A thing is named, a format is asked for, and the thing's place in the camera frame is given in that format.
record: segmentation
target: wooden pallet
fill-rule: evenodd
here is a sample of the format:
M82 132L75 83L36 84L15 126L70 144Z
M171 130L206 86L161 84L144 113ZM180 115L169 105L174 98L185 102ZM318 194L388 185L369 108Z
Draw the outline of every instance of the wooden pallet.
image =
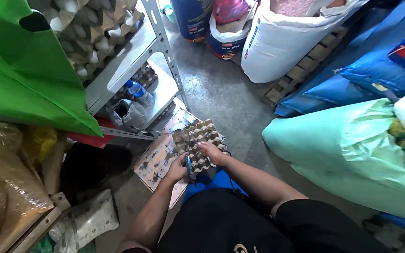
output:
M347 32L348 28L341 26L326 35L293 69L271 85L271 89L264 95L265 100L276 105L281 99L299 88L307 76L340 44Z

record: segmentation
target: green fabric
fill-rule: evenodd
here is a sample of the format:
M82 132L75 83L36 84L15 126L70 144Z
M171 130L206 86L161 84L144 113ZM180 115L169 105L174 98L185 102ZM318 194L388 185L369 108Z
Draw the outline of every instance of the green fabric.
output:
M405 217L405 154L387 132L394 118L388 99L373 100L274 119L262 137L325 190Z
M81 248L80 250L77 251L77 253L95 253L96 252L96 246L94 244L94 240L91 242L87 243L86 246Z
M49 234L46 233L31 250L31 253L53 253L55 244L56 243L51 239Z
M19 20L30 14L25 0L0 0L0 116L102 136L54 33L20 27Z

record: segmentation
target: metal shelf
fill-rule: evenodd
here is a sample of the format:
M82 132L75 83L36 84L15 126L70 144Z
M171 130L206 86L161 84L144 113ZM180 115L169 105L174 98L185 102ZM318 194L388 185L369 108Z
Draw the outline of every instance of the metal shelf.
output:
M95 115L152 54L161 52L165 56L172 75L168 75L160 67L149 61L149 64L154 66L153 69L159 77L148 88L156 101L154 106L145 108L148 114L148 122L143 125L143 128L147 129L177 96L180 95L184 106L187 108L188 103L157 3L151 0L142 0L141 2L142 4L137 3L136 9L147 14L148 18L145 17L143 26L136 32L134 37L126 43L121 52L110 61L98 77L87 87L86 103L88 112ZM156 130L152 131L153 136L148 133L130 133L106 127L102 127L102 130L106 135L146 140L154 140L158 136Z
M156 34L147 17L143 22L143 26L120 53L87 87L86 103L92 115L95 115L152 55L149 51L157 42Z

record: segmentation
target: blue bottle cap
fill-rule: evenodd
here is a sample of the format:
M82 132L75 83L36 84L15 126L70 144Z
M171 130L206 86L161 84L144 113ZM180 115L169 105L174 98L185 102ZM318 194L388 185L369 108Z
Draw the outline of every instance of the blue bottle cap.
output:
M131 88L133 85L134 85L134 82L132 82L131 79L127 80L126 86L127 86L128 88Z

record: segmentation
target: pink bag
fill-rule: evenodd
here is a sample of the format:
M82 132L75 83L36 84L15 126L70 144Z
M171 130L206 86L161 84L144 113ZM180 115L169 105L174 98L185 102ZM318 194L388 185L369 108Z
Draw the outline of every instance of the pink bag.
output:
M245 0L215 0L212 13L217 24L226 24L239 20L248 8Z

